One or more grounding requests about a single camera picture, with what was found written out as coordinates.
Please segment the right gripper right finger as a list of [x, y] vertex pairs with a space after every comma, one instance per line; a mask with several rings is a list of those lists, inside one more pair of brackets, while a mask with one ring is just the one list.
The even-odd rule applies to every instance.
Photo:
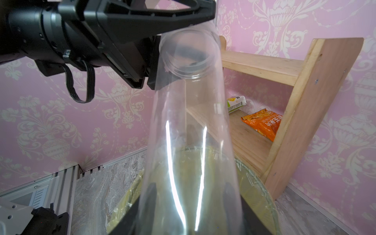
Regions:
[[241, 196], [241, 205], [243, 211], [243, 225], [246, 235], [272, 235], [257, 217], [245, 199]]

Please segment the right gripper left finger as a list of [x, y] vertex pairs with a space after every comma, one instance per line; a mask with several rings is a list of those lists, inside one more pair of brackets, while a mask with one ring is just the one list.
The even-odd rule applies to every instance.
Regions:
[[137, 213], [139, 207], [138, 197], [130, 210], [120, 220], [118, 225], [109, 233], [109, 235], [134, 235], [136, 228]]

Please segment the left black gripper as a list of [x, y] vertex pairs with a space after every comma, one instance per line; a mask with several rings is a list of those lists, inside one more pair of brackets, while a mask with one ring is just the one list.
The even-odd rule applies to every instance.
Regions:
[[215, 1], [178, 1], [188, 8], [157, 10], [157, 1], [62, 1], [62, 19], [89, 44], [79, 55], [111, 67], [132, 88], [155, 87], [159, 34], [215, 18]]

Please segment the white lid glass jar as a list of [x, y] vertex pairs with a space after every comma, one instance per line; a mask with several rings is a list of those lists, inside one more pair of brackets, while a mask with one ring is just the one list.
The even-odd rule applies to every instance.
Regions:
[[213, 21], [161, 37], [137, 235], [245, 232]]

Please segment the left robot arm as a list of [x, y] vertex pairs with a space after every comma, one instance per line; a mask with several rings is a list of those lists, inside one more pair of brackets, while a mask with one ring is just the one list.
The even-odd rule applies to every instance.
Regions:
[[1, 63], [22, 57], [45, 76], [62, 64], [111, 67], [140, 89], [151, 72], [155, 37], [215, 18], [215, 1], [182, 1], [180, 10], [145, 1], [1, 1]]

